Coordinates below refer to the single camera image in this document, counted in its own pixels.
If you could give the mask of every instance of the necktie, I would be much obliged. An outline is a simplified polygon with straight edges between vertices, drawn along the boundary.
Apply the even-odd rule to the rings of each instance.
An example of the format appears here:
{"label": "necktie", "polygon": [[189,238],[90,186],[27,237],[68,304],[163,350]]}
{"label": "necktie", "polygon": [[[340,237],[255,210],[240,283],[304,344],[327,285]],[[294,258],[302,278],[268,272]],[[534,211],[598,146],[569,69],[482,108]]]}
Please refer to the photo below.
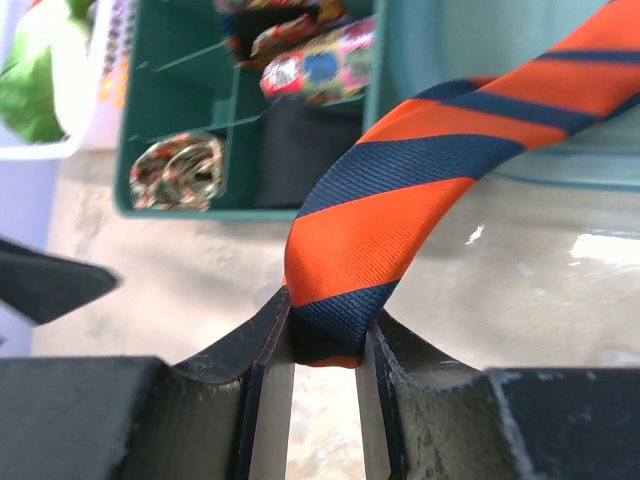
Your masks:
{"label": "necktie", "polygon": [[638,25],[640,0],[612,0],[513,72],[432,87],[367,131],[289,233],[297,361],[357,366],[367,329],[427,235],[476,181],[640,103]]}

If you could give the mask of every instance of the floral fabric roll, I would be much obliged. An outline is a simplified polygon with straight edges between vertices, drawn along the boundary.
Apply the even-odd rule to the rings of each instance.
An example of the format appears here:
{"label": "floral fabric roll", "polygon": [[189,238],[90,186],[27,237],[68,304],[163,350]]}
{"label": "floral fabric roll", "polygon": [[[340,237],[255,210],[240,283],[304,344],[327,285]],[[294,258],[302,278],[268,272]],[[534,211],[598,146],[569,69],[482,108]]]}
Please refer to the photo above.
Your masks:
{"label": "floral fabric roll", "polygon": [[267,97],[301,96],[324,103],[357,95],[371,81],[375,24],[371,17],[278,55],[260,86]]}
{"label": "floral fabric roll", "polygon": [[181,134],[156,143],[131,168],[129,186],[136,210],[209,209],[222,192],[224,140]]}

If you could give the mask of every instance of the black metal clamp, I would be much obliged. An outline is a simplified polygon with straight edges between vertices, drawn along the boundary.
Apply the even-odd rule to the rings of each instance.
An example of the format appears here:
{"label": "black metal clamp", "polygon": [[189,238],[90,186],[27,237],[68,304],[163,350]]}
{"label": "black metal clamp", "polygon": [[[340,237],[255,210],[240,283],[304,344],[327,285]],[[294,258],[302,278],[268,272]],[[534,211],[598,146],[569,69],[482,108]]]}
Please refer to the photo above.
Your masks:
{"label": "black metal clamp", "polygon": [[[102,279],[94,298],[115,285],[92,275]],[[284,479],[290,318],[282,289],[174,367],[135,357],[0,361],[0,478]],[[367,480],[640,478],[636,369],[481,372],[383,313],[356,380]]]}

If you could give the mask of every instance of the clear plastic container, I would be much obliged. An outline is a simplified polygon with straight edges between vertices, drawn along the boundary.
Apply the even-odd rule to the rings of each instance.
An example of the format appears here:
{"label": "clear plastic container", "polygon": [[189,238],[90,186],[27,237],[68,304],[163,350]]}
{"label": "clear plastic container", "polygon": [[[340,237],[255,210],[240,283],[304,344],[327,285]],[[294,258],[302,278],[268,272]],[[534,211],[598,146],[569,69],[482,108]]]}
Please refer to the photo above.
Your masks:
{"label": "clear plastic container", "polygon": [[[543,53],[607,0],[400,0],[392,72],[404,98],[444,80],[500,75]],[[543,184],[640,189],[640,108],[496,170]]]}
{"label": "clear plastic container", "polygon": [[[606,1],[398,0],[394,81],[407,98],[499,75]],[[429,236],[390,312],[479,368],[640,365],[640,108],[496,173]]]}

